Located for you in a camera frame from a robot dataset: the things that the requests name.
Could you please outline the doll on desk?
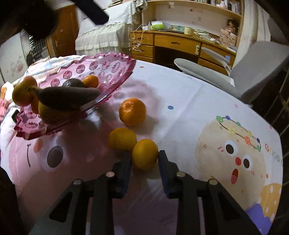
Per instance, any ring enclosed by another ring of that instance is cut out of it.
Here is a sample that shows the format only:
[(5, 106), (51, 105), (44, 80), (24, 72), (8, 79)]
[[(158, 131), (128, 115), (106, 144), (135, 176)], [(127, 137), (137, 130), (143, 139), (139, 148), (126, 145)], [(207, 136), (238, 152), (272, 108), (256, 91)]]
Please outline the doll on desk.
[(228, 19), (225, 29), (221, 29), (219, 43), (223, 46), (235, 46), (239, 30), (239, 22)]

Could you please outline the cartoon printed tablecloth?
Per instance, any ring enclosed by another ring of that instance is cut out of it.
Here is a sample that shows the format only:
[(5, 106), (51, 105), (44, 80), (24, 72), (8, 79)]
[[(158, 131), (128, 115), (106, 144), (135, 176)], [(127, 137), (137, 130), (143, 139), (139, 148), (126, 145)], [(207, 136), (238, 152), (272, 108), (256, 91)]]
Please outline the cartoon printed tablecloth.
[(1, 124), (1, 167), (16, 186), (26, 226), (32, 227), (76, 178), (96, 179), (118, 156), (108, 144), (123, 123), (121, 103), (137, 98), (146, 118), (133, 127), (181, 171), (217, 179), (261, 234), (268, 234), (280, 201), (283, 163), (278, 132), (250, 107), (192, 76), (138, 61), (112, 97), (85, 119), (33, 140), (17, 137), (8, 114)]

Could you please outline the lace covered cabinet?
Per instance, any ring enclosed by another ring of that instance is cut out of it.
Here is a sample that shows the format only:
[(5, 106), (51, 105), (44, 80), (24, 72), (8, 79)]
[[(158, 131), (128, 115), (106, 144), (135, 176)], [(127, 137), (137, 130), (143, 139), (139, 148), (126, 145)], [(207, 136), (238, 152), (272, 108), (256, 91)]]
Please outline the lace covered cabinet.
[(128, 53), (130, 32), (141, 25), (141, 12), (147, 7), (147, 1), (127, 1), (105, 9), (109, 20), (103, 25), (84, 19), (75, 41), (76, 54)]

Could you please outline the wooden desk with drawers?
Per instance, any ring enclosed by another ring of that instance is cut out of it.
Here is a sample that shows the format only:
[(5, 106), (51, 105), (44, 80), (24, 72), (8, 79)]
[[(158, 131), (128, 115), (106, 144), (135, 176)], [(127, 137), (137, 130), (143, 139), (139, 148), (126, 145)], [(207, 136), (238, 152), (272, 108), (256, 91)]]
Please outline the wooden desk with drawers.
[(229, 61), (232, 68), (236, 53), (229, 49), (194, 36), (166, 31), (130, 32), (131, 53), (134, 59), (155, 63), (177, 70), (174, 59), (183, 58), (211, 70), (227, 74), (223, 65), (203, 48), (210, 49)]

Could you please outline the dark green avocado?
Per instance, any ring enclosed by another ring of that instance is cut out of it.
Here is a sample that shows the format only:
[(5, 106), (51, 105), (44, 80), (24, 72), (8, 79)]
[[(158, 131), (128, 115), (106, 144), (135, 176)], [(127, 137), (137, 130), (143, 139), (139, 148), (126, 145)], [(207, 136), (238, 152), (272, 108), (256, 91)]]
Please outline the dark green avocado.
[(63, 84), (62, 87), (78, 87), (78, 88), (86, 88), (86, 85), (77, 78), (70, 78), (67, 79)]

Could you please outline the pink floral blanket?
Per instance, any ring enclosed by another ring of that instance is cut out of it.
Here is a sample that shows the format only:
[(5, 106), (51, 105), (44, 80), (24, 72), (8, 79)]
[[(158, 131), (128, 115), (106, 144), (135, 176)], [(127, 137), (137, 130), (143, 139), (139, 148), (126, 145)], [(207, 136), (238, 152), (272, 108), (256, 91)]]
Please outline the pink floral blanket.
[(54, 57), (49, 60), (40, 60), (40, 62), (35, 62), (25, 71), (24, 75), (14, 82), (6, 82), (1, 87), (1, 108), (7, 108), (10, 103), (12, 103), (12, 92), (14, 87), (18, 85), (26, 76), (32, 76), (35, 78), (37, 83), (44, 81), (46, 77), (58, 70), (61, 66), (68, 65), (73, 60), (80, 60), (84, 57), (80, 55), (70, 55), (65, 57)]

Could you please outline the orange mandarin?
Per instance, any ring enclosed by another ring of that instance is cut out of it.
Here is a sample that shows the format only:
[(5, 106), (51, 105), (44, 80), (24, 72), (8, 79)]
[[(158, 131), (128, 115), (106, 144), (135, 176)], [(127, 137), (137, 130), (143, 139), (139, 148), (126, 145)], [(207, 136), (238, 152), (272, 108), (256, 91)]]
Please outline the orange mandarin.
[(99, 80), (95, 75), (88, 75), (83, 78), (82, 83), (87, 88), (97, 88), (99, 85)]
[(145, 120), (146, 106), (137, 98), (129, 98), (122, 102), (118, 114), (124, 125), (137, 126)]
[(39, 105), (39, 99), (37, 98), (37, 96), (34, 96), (31, 102), (31, 110), (33, 111), (33, 113), (38, 114), (38, 105)]

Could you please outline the white floral curtain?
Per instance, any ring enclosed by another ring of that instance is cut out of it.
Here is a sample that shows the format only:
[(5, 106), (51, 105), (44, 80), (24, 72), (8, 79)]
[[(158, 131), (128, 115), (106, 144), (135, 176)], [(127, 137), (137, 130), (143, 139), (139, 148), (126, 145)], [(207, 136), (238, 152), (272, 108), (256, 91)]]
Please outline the white floral curtain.
[(235, 67), (249, 48), (257, 41), (271, 41), (268, 28), (269, 14), (255, 1), (244, 1), (243, 26), (240, 43), (235, 57)]

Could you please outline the brown wooden door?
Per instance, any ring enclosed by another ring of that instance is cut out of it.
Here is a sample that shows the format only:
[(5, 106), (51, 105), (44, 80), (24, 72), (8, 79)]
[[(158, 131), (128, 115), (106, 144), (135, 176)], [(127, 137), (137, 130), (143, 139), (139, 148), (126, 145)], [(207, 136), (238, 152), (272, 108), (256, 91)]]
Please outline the brown wooden door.
[(51, 58), (76, 54), (75, 40), (79, 27), (75, 5), (68, 5), (56, 10), (58, 26), (54, 33), (46, 38), (48, 53)]

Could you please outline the small yellow orange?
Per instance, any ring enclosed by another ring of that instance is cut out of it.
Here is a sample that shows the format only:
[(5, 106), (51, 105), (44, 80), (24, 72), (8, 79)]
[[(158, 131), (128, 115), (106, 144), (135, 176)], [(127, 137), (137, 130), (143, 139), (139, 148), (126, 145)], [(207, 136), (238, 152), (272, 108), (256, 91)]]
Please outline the small yellow orange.
[(116, 128), (109, 134), (108, 143), (115, 151), (132, 151), (137, 143), (137, 137), (128, 128)]
[(138, 169), (147, 171), (156, 164), (158, 152), (158, 147), (154, 141), (143, 139), (133, 147), (132, 160)]

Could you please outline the red yellow apple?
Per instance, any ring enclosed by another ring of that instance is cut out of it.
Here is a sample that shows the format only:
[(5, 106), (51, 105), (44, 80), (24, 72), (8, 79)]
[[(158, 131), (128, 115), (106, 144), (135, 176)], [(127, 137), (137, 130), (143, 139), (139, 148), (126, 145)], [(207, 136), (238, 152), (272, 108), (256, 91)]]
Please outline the red yellow apple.
[(28, 91), (28, 87), (37, 86), (36, 80), (32, 76), (26, 76), (22, 82), (14, 87), (12, 93), (13, 102), (18, 106), (28, 106), (32, 103), (33, 93)]

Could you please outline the pink plastic fruit bowl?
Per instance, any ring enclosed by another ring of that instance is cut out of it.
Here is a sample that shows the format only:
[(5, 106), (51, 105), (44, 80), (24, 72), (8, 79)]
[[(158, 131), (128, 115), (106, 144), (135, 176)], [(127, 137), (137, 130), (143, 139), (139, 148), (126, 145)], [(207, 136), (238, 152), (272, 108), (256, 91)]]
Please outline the pink plastic fruit bowl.
[[(14, 127), (16, 135), (25, 140), (48, 135), (61, 130), (81, 113), (96, 108), (132, 75), (136, 60), (131, 55), (109, 52), (95, 56), (81, 56), (55, 72), (47, 75), (38, 86), (25, 86), (25, 91), (35, 95), (40, 103), (52, 111), (59, 121), (43, 119), (33, 113), (31, 106), (22, 107)], [(86, 76), (98, 78), (96, 88), (67, 87), (69, 79), (83, 80)]]

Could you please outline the dark overripe banana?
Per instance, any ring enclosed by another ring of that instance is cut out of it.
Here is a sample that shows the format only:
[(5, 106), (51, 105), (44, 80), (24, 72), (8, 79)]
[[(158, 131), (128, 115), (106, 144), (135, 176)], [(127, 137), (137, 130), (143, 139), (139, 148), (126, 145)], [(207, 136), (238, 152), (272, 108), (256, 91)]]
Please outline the dark overripe banana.
[(47, 87), (40, 89), (28, 87), (28, 91), (37, 96), (44, 105), (59, 111), (75, 111), (93, 101), (100, 95), (96, 88)]

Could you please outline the yellow pear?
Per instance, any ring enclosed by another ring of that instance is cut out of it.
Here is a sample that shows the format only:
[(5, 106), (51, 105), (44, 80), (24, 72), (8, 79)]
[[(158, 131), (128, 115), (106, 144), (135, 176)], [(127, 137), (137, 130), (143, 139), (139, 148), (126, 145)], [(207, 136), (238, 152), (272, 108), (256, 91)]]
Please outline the yellow pear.
[(41, 120), (48, 125), (60, 125), (70, 120), (73, 111), (59, 111), (49, 108), (39, 101), (38, 112)]

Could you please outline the green tissue pack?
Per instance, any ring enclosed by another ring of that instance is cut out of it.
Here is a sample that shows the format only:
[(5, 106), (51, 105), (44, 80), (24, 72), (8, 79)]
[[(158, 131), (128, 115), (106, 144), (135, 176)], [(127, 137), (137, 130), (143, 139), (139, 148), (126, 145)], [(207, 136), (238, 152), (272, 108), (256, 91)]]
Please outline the green tissue pack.
[(170, 23), (166, 21), (161, 21), (161, 20), (152, 21), (151, 27), (152, 27), (152, 30), (171, 30), (172, 29), (172, 26)]

